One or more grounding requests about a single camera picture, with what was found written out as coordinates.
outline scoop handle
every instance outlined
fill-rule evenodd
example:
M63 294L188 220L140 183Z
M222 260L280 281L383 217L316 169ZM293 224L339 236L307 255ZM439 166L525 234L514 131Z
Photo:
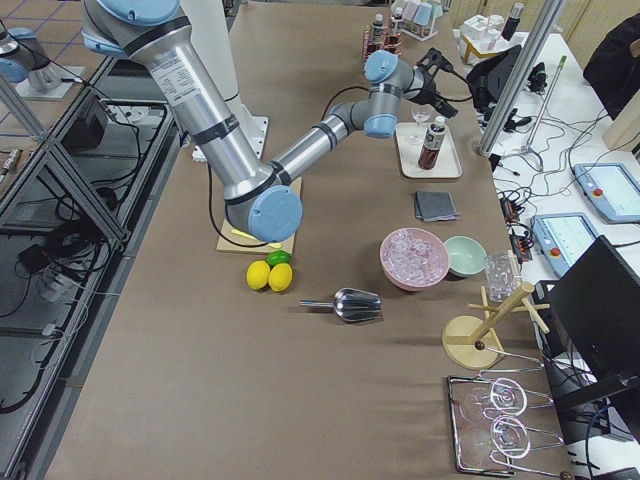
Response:
M318 307L318 308L331 308L331 309L333 309L333 303L316 302L315 300L300 300L299 305L301 307Z

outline white tray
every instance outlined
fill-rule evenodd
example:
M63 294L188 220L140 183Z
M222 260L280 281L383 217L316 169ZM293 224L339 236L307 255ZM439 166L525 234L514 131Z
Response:
M427 133L428 124L422 126L421 137ZM413 145L407 142L407 136L414 134L417 129L415 123L398 123L396 125L396 143L400 153L402 173L409 178L458 178L462 175L462 166L456 152L456 147L451 138L451 132L447 129L444 137L438 161L431 170L423 170L418 166L418 157L422 150L422 143Z

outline yellow lemon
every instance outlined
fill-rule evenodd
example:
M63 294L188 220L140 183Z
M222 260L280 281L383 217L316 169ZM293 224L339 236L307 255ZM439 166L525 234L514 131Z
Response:
M264 260L256 260L247 268L247 285L253 290L264 288L269 282L271 267Z
M279 263L271 269L269 286L274 292L284 292L293 280L293 269L288 263Z

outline blue joint cap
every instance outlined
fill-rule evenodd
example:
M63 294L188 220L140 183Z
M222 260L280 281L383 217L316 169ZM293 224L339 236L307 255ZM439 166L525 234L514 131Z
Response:
M16 40L32 40L36 38L36 34L33 33L33 30L25 27L14 27L10 28L9 35L11 35Z
M364 134L372 138L390 138L396 131L398 117L389 113L374 115L364 122Z
M300 197L284 185L269 187L253 202L249 233L263 242L282 242L295 233L302 219Z
M11 83L20 83L29 76L29 70L16 62L0 58L0 75Z
M373 52L364 64L364 76L371 83L384 82L396 71L398 62L398 56L386 50Z
M104 38L92 37L84 31L82 32L82 36L84 37L84 46L92 52L116 58L129 58L129 56L124 53L124 50L115 43L107 42Z
M118 20L142 27L154 27L170 20L180 0L96 0Z

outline green bowl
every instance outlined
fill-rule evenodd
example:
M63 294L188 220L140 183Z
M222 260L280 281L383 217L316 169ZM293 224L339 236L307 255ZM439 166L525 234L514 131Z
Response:
M471 277L484 270L487 252L473 238L451 237L444 246L449 254L449 271L458 277Z

